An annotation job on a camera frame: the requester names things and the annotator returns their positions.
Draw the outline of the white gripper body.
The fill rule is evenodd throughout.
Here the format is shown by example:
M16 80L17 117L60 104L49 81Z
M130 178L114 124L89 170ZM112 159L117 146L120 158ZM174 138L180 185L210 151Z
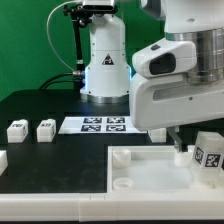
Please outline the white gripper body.
M136 74L129 107L140 131L168 128L224 117L224 79L191 84L187 72L197 63L190 41L160 41L132 57Z

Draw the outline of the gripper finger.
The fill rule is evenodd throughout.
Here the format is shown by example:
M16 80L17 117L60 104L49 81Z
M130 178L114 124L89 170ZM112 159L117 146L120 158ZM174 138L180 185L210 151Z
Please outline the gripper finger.
M170 137L174 140L174 147L178 152L183 151L183 142L178 135L179 128L178 127L169 127L167 129Z

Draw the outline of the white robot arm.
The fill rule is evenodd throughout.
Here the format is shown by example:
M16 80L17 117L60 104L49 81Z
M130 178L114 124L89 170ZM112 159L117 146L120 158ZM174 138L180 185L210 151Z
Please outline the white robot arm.
M141 0L141 8L165 22L165 37L136 52L127 65L124 27L103 15L104 1L84 0L93 13L91 62L84 99L127 99L140 131L224 117L224 0Z

